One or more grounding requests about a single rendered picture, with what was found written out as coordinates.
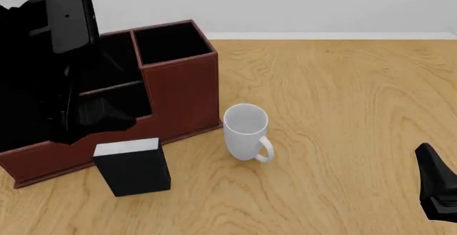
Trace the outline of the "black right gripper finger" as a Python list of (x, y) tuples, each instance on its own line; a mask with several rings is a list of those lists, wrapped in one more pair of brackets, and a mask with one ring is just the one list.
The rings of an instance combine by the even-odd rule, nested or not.
[(429, 143), (415, 150), (420, 174), (420, 198), (457, 196), (457, 174), (441, 159)]

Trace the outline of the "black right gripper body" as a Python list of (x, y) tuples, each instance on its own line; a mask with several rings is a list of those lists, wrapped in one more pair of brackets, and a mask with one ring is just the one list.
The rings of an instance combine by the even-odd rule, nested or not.
[(419, 199), (428, 219), (457, 223), (457, 193), (438, 195), (420, 193)]

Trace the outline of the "red-brown desk caddy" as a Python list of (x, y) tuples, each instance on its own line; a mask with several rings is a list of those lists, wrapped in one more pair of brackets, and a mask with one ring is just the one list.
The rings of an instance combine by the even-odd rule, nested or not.
[(90, 134), (73, 144), (41, 142), (0, 152), (0, 167), (26, 187), (93, 165), (97, 144), (160, 138), (164, 144), (221, 127), (218, 54), (192, 20), (100, 35), (118, 39), (139, 70), (135, 109), (147, 109), (125, 131)]

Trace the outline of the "black book with white pages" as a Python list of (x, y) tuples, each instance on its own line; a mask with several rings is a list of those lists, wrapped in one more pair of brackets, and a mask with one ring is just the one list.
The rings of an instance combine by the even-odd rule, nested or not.
[(159, 138), (97, 144), (92, 159), (116, 197), (171, 189)]

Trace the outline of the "white mug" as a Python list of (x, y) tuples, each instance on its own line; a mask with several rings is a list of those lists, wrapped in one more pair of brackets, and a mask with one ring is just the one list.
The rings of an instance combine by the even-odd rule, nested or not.
[(253, 104), (236, 104), (223, 117), (224, 140), (229, 153), (240, 161), (263, 163), (274, 158), (274, 148), (266, 137), (268, 115)]

